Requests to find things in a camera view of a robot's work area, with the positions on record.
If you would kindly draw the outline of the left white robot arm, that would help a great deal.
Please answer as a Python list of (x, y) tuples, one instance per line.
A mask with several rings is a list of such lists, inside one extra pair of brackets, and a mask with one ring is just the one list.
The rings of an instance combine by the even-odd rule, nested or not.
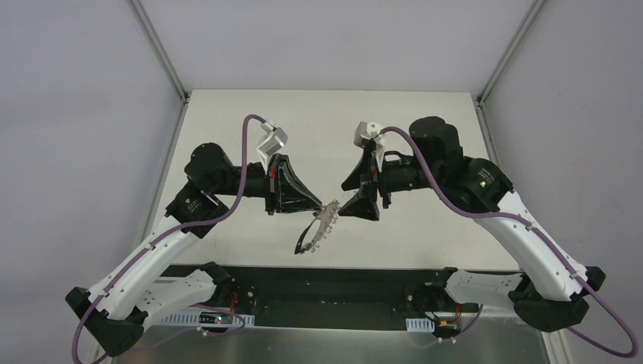
[(230, 306), (232, 277), (217, 263), (199, 266), (181, 281), (160, 289), (152, 283), (231, 211), (220, 195), (261, 198), (269, 215), (320, 212), (322, 202), (295, 175), (287, 155), (235, 166), (216, 143), (194, 149), (184, 169), (187, 183), (166, 208), (151, 234), (103, 281), (73, 288), (67, 304), (109, 357), (130, 350), (164, 317), (195, 304)]

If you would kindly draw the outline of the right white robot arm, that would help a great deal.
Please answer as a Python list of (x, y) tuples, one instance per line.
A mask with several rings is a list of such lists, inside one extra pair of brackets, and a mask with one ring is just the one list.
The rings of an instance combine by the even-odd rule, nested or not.
[(341, 185), (354, 196), (340, 215), (378, 221), (393, 193), (432, 189), (450, 210), (482, 226), (519, 265), (509, 275), (446, 268), (428, 287), (434, 307), (508, 309), (544, 332), (579, 324), (589, 309), (586, 297), (601, 287), (604, 272), (571, 258), (540, 227), (496, 164), (465, 155), (455, 126), (437, 116), (420, 118), (404, 137), (409, 155), (385, 149), (381, 125), (357, 125), (353, 142), (362, 156)]

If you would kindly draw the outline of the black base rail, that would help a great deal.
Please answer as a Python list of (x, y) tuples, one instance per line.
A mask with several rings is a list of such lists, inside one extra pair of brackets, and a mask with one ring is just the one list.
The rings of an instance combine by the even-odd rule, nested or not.
[(452, 312), (442, 291), (454, 268), (285, 268), (225, 265), (207, 306), (251, 315), (259, 327), (404, 331), (427, 311)]

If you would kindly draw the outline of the left aluminium frame post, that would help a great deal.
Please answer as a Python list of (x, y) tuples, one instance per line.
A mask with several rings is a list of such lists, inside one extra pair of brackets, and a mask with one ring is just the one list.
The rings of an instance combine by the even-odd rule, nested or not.
[(184, 86), (182, 80), (180, 79), (179, 73), (177, 72), (170, 55), (168, 54), (162, 39), (160, 38), (158, 32), (155, 29), (155, 26), (150, 18), (148, 12), (142, 1), (140, 0), (128, 0), (128, 5), (133, 12), (133, 16), (136, 18), (136, 21), (140, 25), (140, 28), (145, 36), (152, 53), (156, 57), (161, 69), (165, 73), (165, 76), (168, 78), (169, 83), (171, 84), (174, 92), (177, 94), (180, 102), (183, 105), (186, 105), (189, 101), (190, 92)]

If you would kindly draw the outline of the aluminium frame post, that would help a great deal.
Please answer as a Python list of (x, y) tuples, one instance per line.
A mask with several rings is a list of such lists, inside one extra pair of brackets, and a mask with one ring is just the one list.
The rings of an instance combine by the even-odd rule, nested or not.
[(168, 54), (162, 39), (160, 38), (158, 32), (155, 29), (155, 26), (150, 18), (148, 12), (142, 1), (140, 0), (128, 0), (128, 5), (133, 12), (133, 16), (136, 18), (136, 21), (140, 25), (140, 28), (145, 36), (152, 53), (156, 57), (161, 69), (165, 73), (165, 76), (168, 78), (169, 83), (171, 84), (174, 92), (177, 94), (180, 102), (183, 105), (186, 105), (189, 101), (190, 92), (184, 86), (182, 80), (180, 79), (179, 73), (177, 72), (170, 55)]
[(509, 67), (510, 62), (513, 60), (515, 54), (519, 50), (519, 47), (522, 45), (524, 38), (527, 36), (547, 3), (547, 0), (533, 0), (530, 2), (527, 12), (521, 19), (519, 26), (512, 35), (507, 47), (504, 49), (499, 61), (491, 72), (490, 77), (486, 81), (481, 92), (476, 96), (476, 100), (480, 108), (485, 105), (491, 96), (494, 88), (503, 76), (503, 73)]

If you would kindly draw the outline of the right aluminium frame post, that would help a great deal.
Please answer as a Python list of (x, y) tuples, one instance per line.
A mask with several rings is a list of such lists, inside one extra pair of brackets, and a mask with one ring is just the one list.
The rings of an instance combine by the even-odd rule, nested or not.
[(491, 96), (494, 88), (503, 76), (503, 73), (509, 67), (510, 62), (513, 60), (515, 54), (519, 50), (519, 47), (522, 45), (524, 38), (527, 36), (547, 3), (547, 0), (533, 0), (530, 2), (527, 12), (521, 19), (519, 26), (512, 35), (507, 47), (504, 49), (499, 61), (491, 72), (490, 77), (486, 81), (481, 92), (476, 96), (476, 100), (480, 108), (485, 105)]

